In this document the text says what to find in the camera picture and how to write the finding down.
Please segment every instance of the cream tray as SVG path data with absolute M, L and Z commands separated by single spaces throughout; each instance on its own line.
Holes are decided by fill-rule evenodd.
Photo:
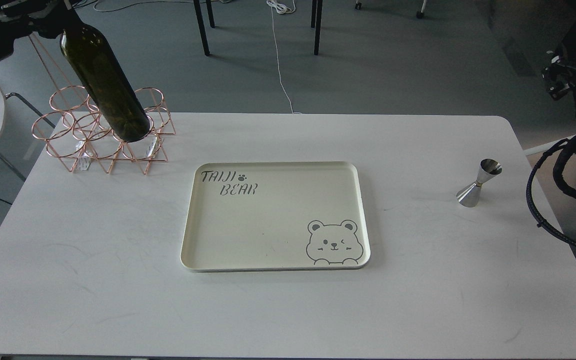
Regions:
M 349 162 L 197 169 L 181 249 L 188 269 L 358 269 L 368 259 L 359 179 Z

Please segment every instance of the table leg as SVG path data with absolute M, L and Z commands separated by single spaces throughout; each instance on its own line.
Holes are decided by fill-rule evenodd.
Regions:
M 6 166 L 12 170 L 14 175 L 17 175 L 22 182 L 26 181 L 26 177 L 23 176 L 23 174 L 12 164 L 12 162 L 10 162 L 6 157 L 4 157 L 4 155 L 2 155 L 2 153 L 0 153 L 0 160 L 6 164 Z
M 194 14 L 197 16 L 197 25 L 199 25 L 199 35 L 201 35 L 201 45 L 203 46 L 203 54 L 210 57 L 210 50 L 208 49 L 208 39 L 206 39 L 206 27 L 204 27 L 204 16 L 202 15 L 202 8 L 199 6 L 199 0 L 193 0 Z
M 213 17 L 213 2 L 206 0 L 206 10 L 208 11 L 208 23 L 210 27 L 215 29 L 215 18 Z
M 323 0 L 317 0 L 317 18 L 315 19 L 315 55 L 320 54 L 320 32 L 322 32 Z

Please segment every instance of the white cable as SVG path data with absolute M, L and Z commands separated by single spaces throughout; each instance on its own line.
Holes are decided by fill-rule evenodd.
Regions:
M 290 100 L 290 96 L 288 96 L 288 92 L 286 92 L 286 88 L 284 88 L 284 83 L 282 82 L 282 71 L 279 69 L 279 46 L 277 45 L 277 35 L 275 34 L 275 14 L 273 14 L 272 9 L 270 9 L 270 17 L 272 18 L 272 37 L 274 38 L 274 50 L 277 54 L 277 73 L 279 73 L 279 85 L 281 85 L 281 89 L 283 90 L 284 95 L 286 95 L 286 99 L 288 99 L 291 114 L 301 114 L 301 112 L 295 112 L 293 109 L 293 101 Z
M 266 0 L 265 3 L 268 4 L 269 7 L 275 9 L 279 15 L 292 14 L 297 11 L 295 0 L 292 0 L 292 9 L 280 2 L 277 2 L 277 0 Z

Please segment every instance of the chair leg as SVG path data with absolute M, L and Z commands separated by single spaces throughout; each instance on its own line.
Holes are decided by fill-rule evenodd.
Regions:
M 317 0 L 317 18 L 315 19 L 315 55 L 320 54 L 320 34 L 322 32 L 323 0 Z
M 199 0 L 193 0 L 194 14 L 197 16 L 197 25 L 199 26 L 199 35 L 201 36 L 201 45 L 203 46 L 203 54 L 210 57 L 210 50 L 208 49 L 208 39 L 206 39 L 206 27 L 204 26 L 204 16 L 202 15 L 202 8 L 199 6 Z
M 26 181 L 26 177 L 23 176 L 23 174 L 12 164 L 12 162 L 10 162 L 6 157 L 4 157 L 4 155 L 0 152 L 0 160 L 6 164 L 6 166 L 12 170 L 12 172 L 14 173 L 14 175 L 17 175 L 19 177 L 19 179 L 21 179 L 22 182 Z
M 34 113 L 37 114 L 37 116 L 39 116 L 39 117 L 44 116 L 44 114 L 42 114 L 41 111 L 39 111 L 36 107 L 34 107 L 34 106 L 30 103 L 30 101 L 26 100 L 25 97 L 23 97 L 22 95 L 19 95 L 19 94 L 16 93 L 16 92 L 7 93 L 7 94 L 4 96 L 4 99 L 5 99 L 5 100 L 8 100 L 8 99 L 12 98 L 13 96 L 14 96 L 15 98 L 18 98 L 19 100 L 21 100 L 21 102 L 22 102 L 23 104 L 25 104 L 26 107 L 28 107 L 30 110 L 34 111 Z M 55 129 L 55 124 L 54 124 L 54 123 L 52 123 L 52 122 L 51 122 L 50 120 L 48 120 L 47 118 L 43 118 L 43 120 L 46 121 L 46 123 L 48 123 L 48 125 L 50 125 L 53 129 Z
M 428 2 L 428 0 L 423 0 L 423 3 L 421 4 L 421 11 L 416 12 L 416 18 L 418 18 L 418 19 L 424 18 L 424 11 L 426 11 L 426 3 L 427 2 Z
M 208 23 L 210 27 L 215 29 L 215 18 L 213 17 L 213 2 L 211 0 L 206 0 L 206 10 L 208 12 Z
M 312 11 L 310 12 L 310 27 L 315 28 L 315 14 L 317 13 L 317 0 L 312 0 Z

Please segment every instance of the white table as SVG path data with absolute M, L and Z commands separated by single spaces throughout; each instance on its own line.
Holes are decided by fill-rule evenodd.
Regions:
M 173 116 L 170 160 L 147 176 L 39 157 L 0 228 L 0 354 L 576 358 L 576 261 L 531 218 L 530 166 L 504 119 Z M 503 172 L 462 207 L 455 193 L 484 158 Z M 359 172 L 364 268 L 182 266 L 201 164 L 335 160 Z

